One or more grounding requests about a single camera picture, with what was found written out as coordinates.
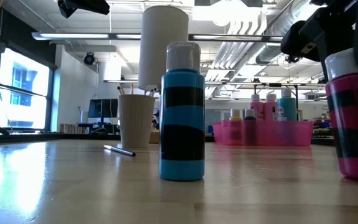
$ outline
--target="wooden table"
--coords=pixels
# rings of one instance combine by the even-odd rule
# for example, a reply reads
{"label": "wooden table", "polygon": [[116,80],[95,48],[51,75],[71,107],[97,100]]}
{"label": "wooden table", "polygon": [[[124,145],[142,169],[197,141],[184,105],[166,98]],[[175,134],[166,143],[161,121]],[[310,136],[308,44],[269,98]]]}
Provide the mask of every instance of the wooden table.
{"label": "wooden table", "polygon": [[128,157],[111,141],[0,145],[0,223],[358,223],[358,182],[333,147],[206,145],[198,182],[158,177],[158,145]]}

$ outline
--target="blue and black striped bottle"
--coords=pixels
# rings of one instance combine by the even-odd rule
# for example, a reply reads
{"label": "blue and black striped bottle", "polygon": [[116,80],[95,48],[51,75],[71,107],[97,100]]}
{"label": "blue and black striped bottle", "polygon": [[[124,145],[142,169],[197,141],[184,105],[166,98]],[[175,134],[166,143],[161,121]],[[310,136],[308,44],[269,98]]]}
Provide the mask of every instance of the blue and black striped bottle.
{"label": "blue and black striped bottle", "polygon": [[167,47],[167,74],[162,77],[160,176],[192,181],[204,176],[205,96],[200,74],[200,47],[174,42]]}

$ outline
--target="white bottle cap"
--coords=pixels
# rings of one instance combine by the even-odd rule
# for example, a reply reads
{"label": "white bottle cap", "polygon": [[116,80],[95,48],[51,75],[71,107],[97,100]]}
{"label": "white bottle cap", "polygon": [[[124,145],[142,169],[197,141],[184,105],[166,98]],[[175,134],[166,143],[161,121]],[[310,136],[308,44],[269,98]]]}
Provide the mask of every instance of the white bottle cap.
{"label": "white bottle cap", "polygon": [[251,96],[251,100],[252,100],[252,101],[259,101],[259,100],[260,100],[259,94],[253,94],[253,95]]}
{"label": "white bottle cap", "polygon": [[358,73],[358,65],[354,60],[353,48],[328,56],[325,60],[328,74],[328,81],[341,75]]}
{"label": "white bottle cap", "polygon": [[275,101],[276,100],[276,94],[269,93],[268,95],[266,95],[266,100],[267,101]]}
{"label": "white bottle cap", "polygon": [[255,110],[254,109],[246,109],[246,118],[254,118]]}
{"label": "white bottle cap", "polygon": [[291,92],[291,90],[290,89],[283,89],[283,90],[281,90],[281,98],[283,98],[283,97],[291,97],[291,94],[292,94],[292,92]]}
{"label": "white bottle cap", "polygon": [[241,111],[239,109],[231,109],[230,110],[230,116],[233,118],[239,118],[241,114]]}
{"label": "white bottle cap", "polygon": [[192,42],[173,42],[167,47],[167,71],[191,69],[200,72],[200,46]]}

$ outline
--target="pink bin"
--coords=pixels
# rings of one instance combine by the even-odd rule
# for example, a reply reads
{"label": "pink bin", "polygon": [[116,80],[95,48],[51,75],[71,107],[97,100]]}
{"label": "pink bin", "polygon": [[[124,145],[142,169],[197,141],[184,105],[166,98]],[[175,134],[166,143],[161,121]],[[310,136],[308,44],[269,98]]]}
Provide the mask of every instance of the pink bin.
{"label": "pink bin", "polygon": [[216,144],[227,146],[309,146],[312,121],[220,121]]}

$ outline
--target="window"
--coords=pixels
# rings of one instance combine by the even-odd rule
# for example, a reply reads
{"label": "window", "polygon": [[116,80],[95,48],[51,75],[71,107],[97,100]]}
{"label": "window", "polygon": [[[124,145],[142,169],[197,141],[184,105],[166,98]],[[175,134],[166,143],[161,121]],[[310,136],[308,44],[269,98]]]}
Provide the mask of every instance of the window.
{"label": "window", "polygon": [[45,128],[50,69],[6,49],[0,66],[0,126]]}

